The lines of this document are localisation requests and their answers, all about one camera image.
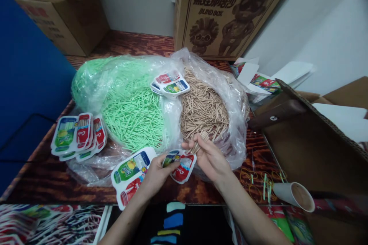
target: wooden table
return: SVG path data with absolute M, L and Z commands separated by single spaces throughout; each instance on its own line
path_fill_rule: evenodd
M 67 56 L 69 62 L 78 69 L 85 61 L 95 58 L 123 54 L 161 55 L 168 57 L 174 52 L 172 37 L 148 34 L 110 31 L 103 41 L 88 57 Z M 230 72 L 226 61 L 209 61 L 209 64 Z M 73 108 L 71 102 L 62 116 Z M 67 172 L 67 165 L 50 152 L 50 144 L 55 130 L 54 125 L 29 158 L 18 176 L 3 195 L 2 203 L 7 204 L 116 204 L 113 187 L 86 187 L 78 184 Z M 263 180 L 266 172 L 274 175 L 274 181 L 280 182 L 279 165 L 268 147 L 263 134 L 248 130 L 247 158 L 242 167 L 235 171 L 246 191 L 258 204 L 267 204 L 262 199 Z M 251 173 L 255 171 L 251 188 Z M 223 199 L 213 184 L 206 183 L 196 176 L 190 177 L 183 185 L 168 177 L 161 191 L 153 198 L 153 203 L 180 201 L 187 204 L 223 204 Z M 272 204 L 280 204 L 276 199 Z

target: blue panel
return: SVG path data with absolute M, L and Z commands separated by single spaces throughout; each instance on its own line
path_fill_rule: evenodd
M 75 69 L 14 0 L 0 0 L 0 147 L 34 113 L 56 120 L 71 100 Z M 0 159 L 26 160 L 51 123 L 32 117 L 0 152 Z M 5 166 L 16 175 L 18 166 Z M 0 194 L 9 182 L 0 181 Z

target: cardboard box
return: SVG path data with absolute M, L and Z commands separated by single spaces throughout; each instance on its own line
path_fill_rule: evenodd
M 205 60 L 236 60 L 279 0 L 176 0 L 175 50 Z
M 100 0 L 15 1 L 66 55 L 89 55 L 109 30 Z
M 368 153 L 350 140 L 330 120 L 321 115 L 313 102 L 368 109 L 368 77 L 360 78 L 323 97 L 303 93 L 310 101 L 282 80 L 283 92 L 256 110 L 259 115 L 287 100 L 298 100 L 307 112 L 264 128 L 263 132 L 286 172 L 311 191 L 342 195 L 368 195 Z M 317 244 L 366 244 L 368 232 L 358 226 L 316 214 L 306 214 Z

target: coffee cup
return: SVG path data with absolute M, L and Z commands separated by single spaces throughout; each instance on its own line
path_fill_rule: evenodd
M 309 191 L 297 182 L 274 183 L 273 191 L 281 200 L 299 207 L 306 212 L 314 212 L 315 204 Z

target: clear plastic bag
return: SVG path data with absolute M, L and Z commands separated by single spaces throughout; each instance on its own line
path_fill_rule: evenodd
M 249 104 L 244 87 L 231 73 L 209 65 L 187 48 L 173 53 L 170 58 L 182 60 L 197 79 L 214 89 L 222 98 L 229 115 L 229 128 L 214 143 L 221 149 L 232 170 L 239 168 L 246 158 L 246 121 L 249 119 Z M 199 167 L 195 167 L 193 172 L 206 179 Z
M 109 139 L 106 147 L 92 158 L 81 163 L 75 159 L 67 161 L 68 172 L 72 177 L 87 186 L 111 186 L 111 171 L 121 161 L 128 158 L 132 151 L 124 149 L 124 141 L 120 140 L 106 124 L 104 109 L 122 97 L 134 97 L 135 90 L 132 87 L 128 89 L 128 85 L 134 86 L 138 83 L 138 88 L 144 87 L 149 90 L 149 94 L 157 97 L 150 91 L 150 84 L 154 77 L 174 69 L 184 74 L 184 66 L 181 61 L 161 56 L 109 57 L 87 61 L 81 66 L 72 83 L 72 96 L 77 106 L 73 113 L 102 113 Z M 179 98 L 171 100 L 161 96 L 159 106 L 163 117 L 163 129 L 162 140 L 155 150 L 161 154 L 169 149 L 180 147 L 182 105 Z
M 135 97 L 141 87 L 156 96 L 150 91 L 154 77 L 174 69 L 184 74 L 182 62 L 162 56 L 119 56 L 91 60 L 86 62 L 74 77 L 73 99 L 84 112 L 102 113 L 109 136 L 124 146 L 124 141 L 109 127 L 104 110 L 122 97 Z M 180 119 L 181 102 L 179 98 L 170 100 L 165 97 L 160 97 L 159 102 L 163 116 L 163 137 L 157 152 L 162 153 L 180 145 L 180 124 L 176 122 Z
M 229 114 L 229 128 L 226 133 L 222 133 L 223 139 L 217 138 L 215 144 L 222 150 L 231 168 L 237 169 L 246 157 L 246 120 L 249 104 L 245 90 L 232 74 L 207 64 L 197 55 L 189 53 L 186 48 L 173 53 L 170 58 L 118 56 L 86 62 L 78 70 L 72 83 L 73 99 L 80 108 L 74 112 L 99 114 L 125 92 L 124 89 L 129 83 L 143 81 L 144 86 L 149 87 L 155 76 L 174 68 L 185 77 L 184 65 L 222 98 Z M 137 66 L 139 70 L 132 72 L 130 66 Z M 156 152 L 162 154 L 181 147 L 181 96 L 176 100 L 161 96 L 159 103 L 164 127 L 161 146 L 156 148 Z M 70 175 L 83 185 L 111 186 L 111 171 L 132 153 L 123 149 L 124 141 L 119 140 L 109 127 L 106 129 L 109 139 L 99 154 L 81 163 L 75 159 L 66 162 Z M 206 180 L 199 168 L 195 168 L 194 173 Z

